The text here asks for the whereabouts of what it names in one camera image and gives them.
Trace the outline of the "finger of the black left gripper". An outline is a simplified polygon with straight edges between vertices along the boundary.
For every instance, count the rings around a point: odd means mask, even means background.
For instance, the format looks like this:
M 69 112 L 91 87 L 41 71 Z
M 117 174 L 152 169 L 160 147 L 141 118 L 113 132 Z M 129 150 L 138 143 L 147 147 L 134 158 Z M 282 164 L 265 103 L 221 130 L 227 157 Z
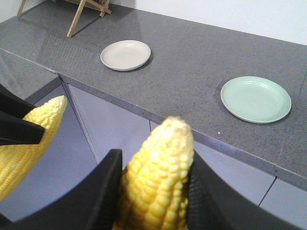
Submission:
M 24 117 L 36 107 L 0 86 L 0 144 L 39 144 L 45 129 Z

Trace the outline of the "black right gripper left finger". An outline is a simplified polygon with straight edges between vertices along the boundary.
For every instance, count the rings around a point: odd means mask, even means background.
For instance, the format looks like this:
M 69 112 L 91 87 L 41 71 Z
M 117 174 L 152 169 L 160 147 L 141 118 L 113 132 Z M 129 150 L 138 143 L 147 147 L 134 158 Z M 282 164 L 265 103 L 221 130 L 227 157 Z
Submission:
M 2 230 L 110 230 L 122 172 L 122 150 L 111 149 L 77 186 L 17 222 L 0 218 Z

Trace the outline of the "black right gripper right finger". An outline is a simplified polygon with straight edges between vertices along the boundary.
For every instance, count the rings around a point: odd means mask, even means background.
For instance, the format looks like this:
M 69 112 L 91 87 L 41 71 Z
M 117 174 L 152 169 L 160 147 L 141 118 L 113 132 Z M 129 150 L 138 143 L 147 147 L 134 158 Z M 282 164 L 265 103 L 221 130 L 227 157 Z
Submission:
M 188 229 L 296 230 L 297 226 L 255 205 L 227 184 L 194 152 L 189 173 Z

